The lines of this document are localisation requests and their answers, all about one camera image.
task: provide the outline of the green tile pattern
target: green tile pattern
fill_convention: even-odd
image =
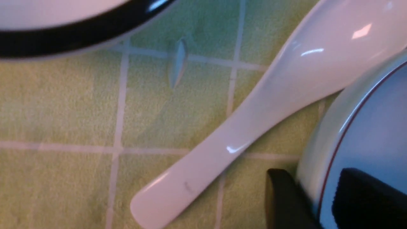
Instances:
[[[111,156],[0,150],[0,228],[104,229]]]
[[[131,57],[123,145],[193,148],[226,119],[230,68],[188,62],[172,91],[166,62]]]
[[[126,54],[101,50],[36,62],[0,62],[0,229],[109,228],[106,213],[109,190],[114,190],[109,189],[111,166],[116,162],[111,226],[140,229],[129,210],[131,198],[182,157],[160,150],[194,148],[225,121],[227,107],[236,109],[263,75],[240,69],[230,81],[230,66],[189,60],[180,84],[171,90],[168,59],[160,52],[172,51],[184,37],[192,59],[202,55],[215,62],[222,62],[216,58],[233,60],[240,2],[179,0],[131,37],[132,46],[152,56],[159,51],[159,55],[137,55],[140,49],[131,50],[121,144],[135,148],[127,152],[141,149],[137,153],[156,154],[115,154],[118,161],[112,162],[112,154],[98,152],[101,148],[92,148],[94,153],[83,150],[114,144],[116,121],[121,121],[118,100],[125,88],[119,88],[119,79],[126,73],[126,58],[122,59]],[[243,2],[239,59],[267,66],[317,0]],[[235,85],[233,94],[230,85]],[[229,93],[233,104],[228,104]],[[325,110],[336,96],[325,100]],[[213,229],[217,223],[222,229],[265,228],[266,170],[285,168],[295,174],[297,161],[292,158],[301,155],[319,119],[320,104],[291,115],[245,153],[287,155],[289,160],[240,157],[225,171],[220,205],[218,178],[167,228]],[[10,149],[26,147],[26,142],[38,143],[38,148],[62,149],[66,144],[87,148],[80,152],[44,151],[33,145],[31,150]],[[222,214],[217,218],[219,206]]]
[[[113,229],[142,229],[133,219],[129,206],[138,190],[179,160],[176,155],[125,154],[119,160]],[[167,228],[213,229],[216,218],[218,180],[210,185]]]
[[[173,8],[132,37],[140,48],[172,51],[184,37],[188,51],[233,59],[239,21],[237,0],[179,0]]]
[[[0,139],[113,145],[119,53],[0,62]]]

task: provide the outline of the white grid line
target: white grid line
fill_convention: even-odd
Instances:
[[[91,153],[91,154],[161,154],[161,155],[186,155],[189,149],[171,149],[171,148],[115,148],[111,146],[97,145],[66,145],[57,143],[32,143],[19,141],[0,141],[0,149],[8,150],[35,150],[39,152],[72,152],[72,153]],[[276,154],[274,152],[253,152],[241,155],[248,159],[261,160],[283,160],[293,161],[298,156],[288,154]]]
[[[241,39],[237,40],[236,43],[241,44]],[[116,51],[116,52],[123,52],[123,45],[118,44],[116,46],[110,47],[107,50],[110,51]],[[163,51],[157,51],[153,49],[147,49],[147,48],[138,48],[131,46],[129,48],[129,53],[134,54],[134,55],[144,55],[144,56],[150,56],[150,57],[155,57],[155,58],[160,58],[160,59],[166,59],[169,56],[169,53],[163,52]],[[228,59],[220,59],[220,58],[214,58],[214,57],[205,57],[205,56],[200,56],[200,55],[194,55],[194,54],[188,54],[188,60],[193,61],[193,62],[199,62],[199,63],[205,63],[205,64],[215,64],[219,66],[225,66],[225,67],[230,67],[230,68],[237,68],[237,69],[245,69],[245,70],[253,70],[253,71],[260,71],[260,72],[265,72],[268,68],[266,65],[260,65],[260,64],[252,64],[252,63],[247,63],[247,62],[242,62],[239,60],[228,60]]]
[[[112,166],[110,168],[109,198],[106,211],[105,229],[111,229],[114,216],[114,198],[116,196],[117,174],[119,169],[119,154],[122,148],[121,138],[126,106],[127,73],[129,71],[129,47],[130,40],[125,41],[122,60],[120,64],[119,98],[117,105],[116,131],[114,134],[114,151],[112,155]]]
[[[237,69],[244,66],[244,65],[239,65],[239,55],[240,55],[240,48],[242,46],[242,39],[243,39],[243,26],[245,23],[245,10],[246,10],[246,1],[240,0],[237,38],[236,38],[236,45],[234,48],[232,70],[230,72],[230,78],[229,78],[228,105],[226,108],[227,117],[229,117],[233,112],[233,100],[234,100],[234,90],[235,90],[236,78],[237,78]],[[215,221],[215,226],[214,226],[215,229],[221,228],[223,192],[225,189],[225,179],[226,179],[226,171],[223,171],[219,178],[218,199],[217,199],[217,204],[216,204],[216,221]]]
[[[18,141],[0,141],[0,149],[10,150],[37,150],[37,151],[59,151],[73,153],[102,153],[113,154],[113,147],[93,145],[64,145],[57,143],[32,143]]]

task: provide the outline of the black object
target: black object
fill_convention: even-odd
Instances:
[[[0,58],[18,59],[70,52],[125,34],[161,13],[175,0],[149,11],[154,0],[129,0],[96,17],[50,29],[0,30]]]
[[[269,169],[266,181],[267,229],[319,229],[307,198],[283,169]]]
[[[355,168],[341,171],[332,205],[342,229],[407,228],[407,196]]]

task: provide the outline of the black bowl rim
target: black bowl rim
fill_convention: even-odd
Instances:
[[[148,22],[176,0],[150,11],[151,0],[128,2],[98,16],[45,29],[0,30],[0,58],[46,57],[88,48],[124,35]]]

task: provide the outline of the white ceramic spoon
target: white ceramic spoon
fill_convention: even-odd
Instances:
[[[319,1],[236,111],[133,197],[135,220],[165,227],[267,130],[404,49],[406,12],[406,0]]]

